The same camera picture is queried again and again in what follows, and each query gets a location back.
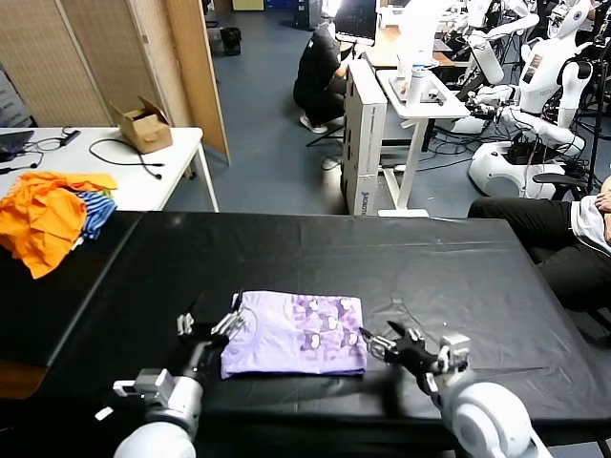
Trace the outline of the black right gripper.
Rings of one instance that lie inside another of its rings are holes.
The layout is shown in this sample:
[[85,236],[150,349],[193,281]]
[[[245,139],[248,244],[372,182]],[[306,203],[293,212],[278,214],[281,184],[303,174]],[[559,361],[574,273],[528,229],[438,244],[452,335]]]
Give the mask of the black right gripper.
[[364,327],[359,328],[369,355],[384,363],[399,364],[417,382],[425,382],[427,376],[433,374],[435,370],[437,356],[426,349],[424,338],[419,329],[406,327],[394,321],[388,321],[388,325],[400,336],[399,339],[391,341],[382,335],[372,333]]

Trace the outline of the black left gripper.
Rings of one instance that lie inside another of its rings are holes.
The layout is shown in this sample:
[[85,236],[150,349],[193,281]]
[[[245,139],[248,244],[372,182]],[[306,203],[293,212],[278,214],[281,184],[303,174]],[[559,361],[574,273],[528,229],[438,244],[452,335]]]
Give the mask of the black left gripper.
[[177,317],[177,335],[182,344],[180,375],[197,382],[216,380],[221,354],[244,325],[244,313],[238,309],[226,314],[217,324],[196,323],[190,312]]

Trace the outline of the seated person's hand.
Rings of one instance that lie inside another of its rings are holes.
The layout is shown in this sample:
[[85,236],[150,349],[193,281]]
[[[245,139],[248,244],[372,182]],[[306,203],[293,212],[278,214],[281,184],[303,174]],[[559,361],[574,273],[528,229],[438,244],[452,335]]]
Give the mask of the seated person's hand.
[[611,177],[608,177],[602,183],[600,193],[595,200],[595,205],[602,214],[611,212]]

